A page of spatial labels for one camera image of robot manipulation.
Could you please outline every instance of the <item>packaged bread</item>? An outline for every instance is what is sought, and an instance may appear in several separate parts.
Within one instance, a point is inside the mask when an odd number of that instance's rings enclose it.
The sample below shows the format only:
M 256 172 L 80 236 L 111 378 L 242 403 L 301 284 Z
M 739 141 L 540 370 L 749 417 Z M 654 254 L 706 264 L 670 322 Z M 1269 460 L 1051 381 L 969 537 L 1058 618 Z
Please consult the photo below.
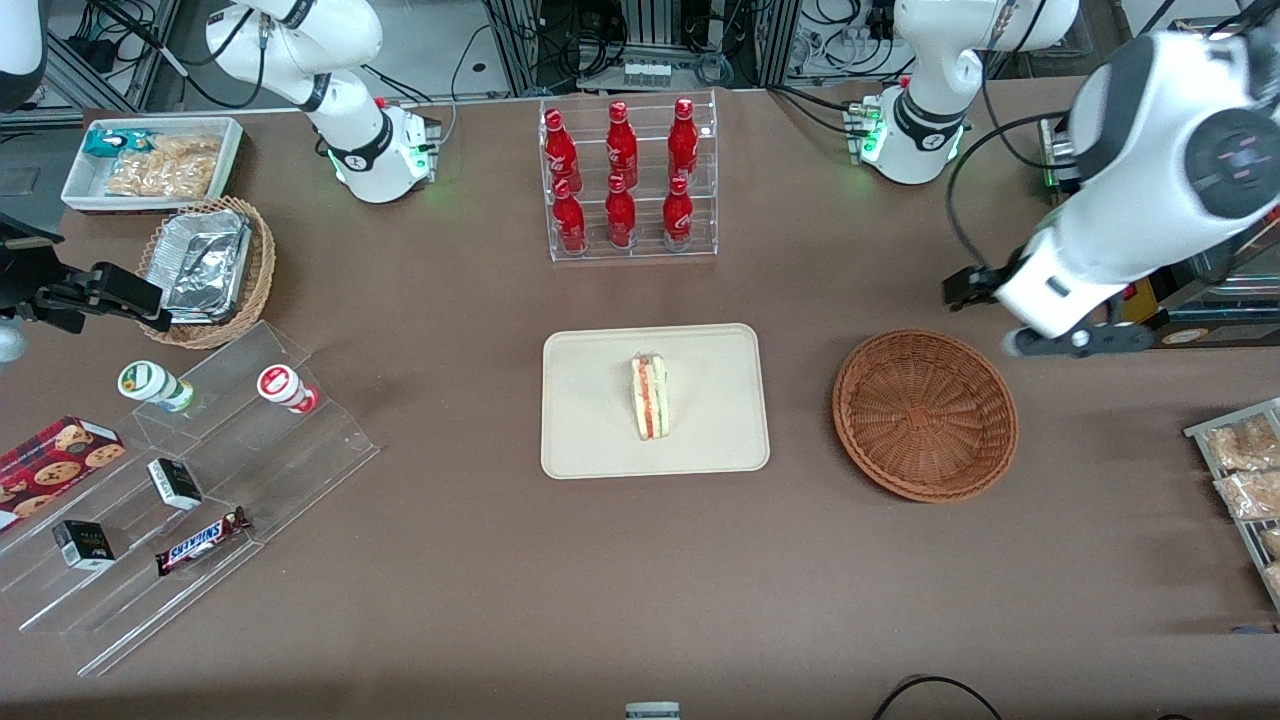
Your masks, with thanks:
M 1204 443 L 1224 470 L 1261 470 L 1280 466 L 1280 439 L 1263 415 L 1213 428 Z
M 211 135 L 155 135 L 151 150 L 125 150 L 106 192 L 141 197 L 198 199 L 209 192 L 221 140 Z
M 1280 528 L 1271 528 L 1262 533 L 1262 547 L 1267 548 L 1272 560 L 1280 560 Z
M 1280 597 L 1280 562 L 1272 562 L 1262 569 L 1262 582 L 1267 584 L 1272 594 Z
M 1245 470 L 1213 486 L 1238 520 L 1280 518 L 1280 470 Z

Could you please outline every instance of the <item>coca-cola bottle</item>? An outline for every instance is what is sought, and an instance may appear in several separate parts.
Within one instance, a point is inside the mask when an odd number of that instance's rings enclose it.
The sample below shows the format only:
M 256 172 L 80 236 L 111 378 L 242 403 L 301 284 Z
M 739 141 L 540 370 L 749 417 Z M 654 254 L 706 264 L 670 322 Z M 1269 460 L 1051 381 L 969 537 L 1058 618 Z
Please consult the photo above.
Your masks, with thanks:
M 604 145 L 609 150 L 609 173 L 621 173 L 631 190 L 640 182 L 640 158 L 636 131 L 627 120 L 627 104 L 621 100 L 609 104 L 609 135 Z
M 672 252 L 689 250 L 692 241 L 690 228 L 694 224 L 694 201 L 689 199 L 689 179 L 677 174 L 671 178 L 671 192 L 662 204 L 662 225 L 666 231 L 663 242 Z
M 609 242 L 626 250 L 636 241 L 636 201 L 627 192 L 622 173 L 609 176 L 609 197 L 604 201 L 604 214 L 609 219 Z
M 564 117 L 552 108 L 543 115 L 547 122 L 547 165 L 552 170 L 552 187 L 559 179 L 568 181 L 568 191 L 582 190 L 582 176 L 577 172 L 577 147 L 564 129 Z
M 552 192 L 556 195 L 552 217 L 556 218 L 556 234 L 561 238 L 561 247 L 568 255 L 586 252 L 586 219 L 582 217 L 582 206 L 570 191 L 568 178 L 556 181 Z
M 698 167 L 698 127 L 694 126 L 694 101 L 676 100 L 676 122 L 667 136 L 667 169 L 671 177 L 692 177 Z

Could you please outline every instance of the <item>table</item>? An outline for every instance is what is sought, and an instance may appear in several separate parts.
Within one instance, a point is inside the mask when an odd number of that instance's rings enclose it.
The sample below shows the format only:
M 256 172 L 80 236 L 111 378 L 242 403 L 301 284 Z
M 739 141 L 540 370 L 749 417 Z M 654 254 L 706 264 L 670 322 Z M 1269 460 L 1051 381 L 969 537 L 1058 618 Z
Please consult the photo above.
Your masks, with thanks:
M 992 91 L 1007 120 L 1076 83 Z M 643 268 L 548 260 L 536 102 L 465 106 L 439 182 L 388 206 L 334 182 L 303 117 L 243 115 L 233 187 L 279 246 L 266 318 L 385 450 L 104 679 L 0 618 L 0 716 L 608 719 L 669 698 L 690 720 L 846 720 L 916 673 L 1007 717 L 1280 706 L 1280 643 L 1226 633 L 1265 620 L 1266 593 L 1180 433 L 1275 396 L 1275 355 L 1005 357 L 1005 310 L 940 301 L 966 261 L 941 182 L 851 168 L 840 136 L 764 92 L 718 97 L 721 255 Z M 995 143 L 970 169 L 964 222 L 1004 256 L 1047 210 L 1038 174 Z M 63 256 L 132 265 L 155 223 L 69 213 Z M 760 338 L 763 470 L 541 473 L 549 334 L 721 322 Z M 832 430 L 841 359 L 910 325 L 980 348 L 1018 401 L 1014 466 L 972 502 L 887 495 Z M 119 319 L 31 341 L 0 377 L 4 447 L 63 413 L 124 415 L 129 360 L 204 355 Z M 910 693 L 890 717 L 982 712 Z

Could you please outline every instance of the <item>red cookie box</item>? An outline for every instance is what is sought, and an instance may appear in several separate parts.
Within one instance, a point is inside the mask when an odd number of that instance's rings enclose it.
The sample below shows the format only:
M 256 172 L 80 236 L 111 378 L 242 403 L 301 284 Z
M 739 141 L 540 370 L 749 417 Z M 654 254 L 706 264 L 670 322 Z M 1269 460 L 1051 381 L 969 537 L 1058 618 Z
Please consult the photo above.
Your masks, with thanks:
M 101 425 L 67 416 L 0 456 L 0 533 L 124 455 Z

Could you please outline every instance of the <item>white tray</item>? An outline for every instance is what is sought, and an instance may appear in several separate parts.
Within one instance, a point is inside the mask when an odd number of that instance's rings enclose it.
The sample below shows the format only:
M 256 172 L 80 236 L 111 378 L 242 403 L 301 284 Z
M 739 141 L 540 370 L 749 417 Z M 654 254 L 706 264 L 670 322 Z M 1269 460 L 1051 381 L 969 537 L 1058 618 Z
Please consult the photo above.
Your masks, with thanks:
M 214 177 L 209 183 L 209 191 L 204 197 L 124 197 L 106 193 L 106 181 L 115 169 L 115 158 L 97 158 L 87 152 L 77 152 L 72 163 L 72 170 L 67 174 L 63 184 L 63 202 L 68 208 L 82 213 L 138 213 L 155 210 L 177 210 L 189 208 L 197 202 L 214 200 L 223 196 L 227 190 L 227 181 L 232 174 L 232 165 L 236 163 L 236 151 L 239 149 L 241 137 L 244 129 L 232 118 L 223 115 L 211 117 L 180 117 L 180 118 L 115 118 L 110 120 L 93 120 L 84 132 L 102 129 L 148 129 L 168 135 L 214 135 L 223 140 L 223 146 L 218 151 L 218 164 L 214 165 Z
M 641 441 L 631 357 L 667 361 L 671 434 Z M 543 470 L 558 480 L 759 470 L 769 429 L 755 331 L 732 323 L 556 333 L 543 346 Z

